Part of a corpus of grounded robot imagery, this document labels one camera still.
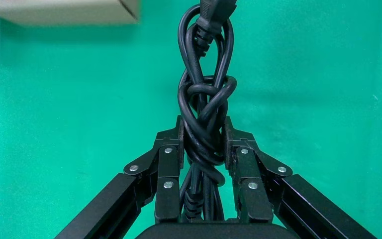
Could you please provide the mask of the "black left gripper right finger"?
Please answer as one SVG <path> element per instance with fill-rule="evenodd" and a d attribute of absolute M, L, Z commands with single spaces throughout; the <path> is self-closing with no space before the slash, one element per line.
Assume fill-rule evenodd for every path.
<path fill-rule="evenodd" d="M 224 123 L 236 234 L 245 239 L 371 239 L 373 234 L 292 169 L 262 152 L 254 136 Z"/>

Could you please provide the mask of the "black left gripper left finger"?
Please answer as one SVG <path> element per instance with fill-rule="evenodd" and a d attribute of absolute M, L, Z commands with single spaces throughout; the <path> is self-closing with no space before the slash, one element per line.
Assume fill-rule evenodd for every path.
<path fill-rule="evenodd" d="M 183 162 L 184 126 L 178 116 L 176 126 L 158 132 L 152 149 L 127 164 L 56 238 L 121 239 L 153 200 L 157 223 L 177 223 Z"/>

